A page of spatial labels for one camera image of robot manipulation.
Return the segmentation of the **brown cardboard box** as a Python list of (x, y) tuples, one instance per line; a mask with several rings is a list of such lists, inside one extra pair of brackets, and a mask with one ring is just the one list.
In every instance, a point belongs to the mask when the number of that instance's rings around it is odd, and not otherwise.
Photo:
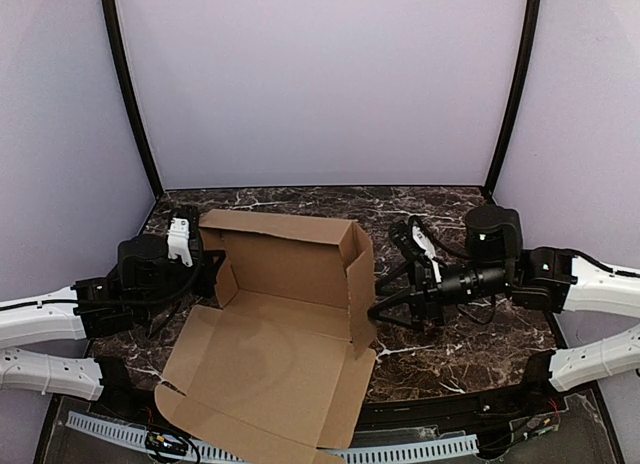
[(338, 463), (376, 361), (371, 239), (353, 220), (213, 210), (216, 307), (190, 311), (155, 388), (175, 427), (250, 463)]

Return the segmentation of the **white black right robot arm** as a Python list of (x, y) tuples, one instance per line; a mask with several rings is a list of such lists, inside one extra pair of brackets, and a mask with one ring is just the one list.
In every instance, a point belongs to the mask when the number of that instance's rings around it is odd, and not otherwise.
[(500, 295), (529, 310), (639, 316), (638, 270), (574, 249), (525, 249), (514, 209), (482, 205), (465, 215), (464, 224), (461, 262), (446, 265), (435, 254), (440, 242), (419, 216), (394, 223), (389, 238), (404, 261), (377, 281), (381, 300), (369, 318), (421, 331), (428, 322), (442, 324), (446, 306)]

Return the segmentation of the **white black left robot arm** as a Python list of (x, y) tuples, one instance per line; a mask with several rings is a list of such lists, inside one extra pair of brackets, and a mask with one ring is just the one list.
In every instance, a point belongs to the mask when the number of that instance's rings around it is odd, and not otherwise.
[(200, 238), (185, 238), (172, 247), (165, 238), (144, 234), (119, 244), (117, 263), (105, 277), (2, 302), (2, 389), (87, 401), (129, 391), (131, 380), (120, 358), (64, 358), (27, 347), (58, 340), (95, 340), (137, 326), (153, 338), (165, 327), (153, 323), (161, 312), (173, 318), (185, 295), (211, 296), (225, 259), (223, 251), (205, 250)]

